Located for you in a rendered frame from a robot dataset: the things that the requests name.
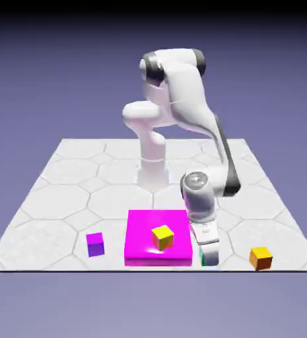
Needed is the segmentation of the small orange cube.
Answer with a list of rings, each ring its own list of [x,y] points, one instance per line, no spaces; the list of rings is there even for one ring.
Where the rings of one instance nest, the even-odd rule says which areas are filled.
[[[250,250],[249,261],[256,271],[267,270],[271,268],[273,255],[265,247],[255,247]]]

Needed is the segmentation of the small purple cube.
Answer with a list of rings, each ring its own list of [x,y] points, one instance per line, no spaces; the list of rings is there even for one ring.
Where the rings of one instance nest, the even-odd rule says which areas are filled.
[[[86,244],[89,257],[96,257],[105,254],[104,239],[101,232],[87,234]]]

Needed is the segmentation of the large magenta box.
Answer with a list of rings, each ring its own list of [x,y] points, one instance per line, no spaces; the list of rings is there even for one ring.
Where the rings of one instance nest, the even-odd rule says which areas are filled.
[[[185,210],[130,210],[124,247],[126,266],[190,266],[193,250]]]

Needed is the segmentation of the small yellow cube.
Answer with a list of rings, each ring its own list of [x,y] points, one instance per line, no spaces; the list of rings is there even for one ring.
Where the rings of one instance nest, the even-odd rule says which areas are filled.
[[[153,244],[159,251],[171,248],[174,244],[174,233],[167,225],[162,225],[151,230]]]

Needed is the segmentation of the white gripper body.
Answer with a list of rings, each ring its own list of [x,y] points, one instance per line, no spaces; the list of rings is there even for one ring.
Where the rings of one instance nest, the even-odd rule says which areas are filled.
[[[204,223],[193,222],[191,231],[200,247],[219,243],[219,230],[216,220]]]

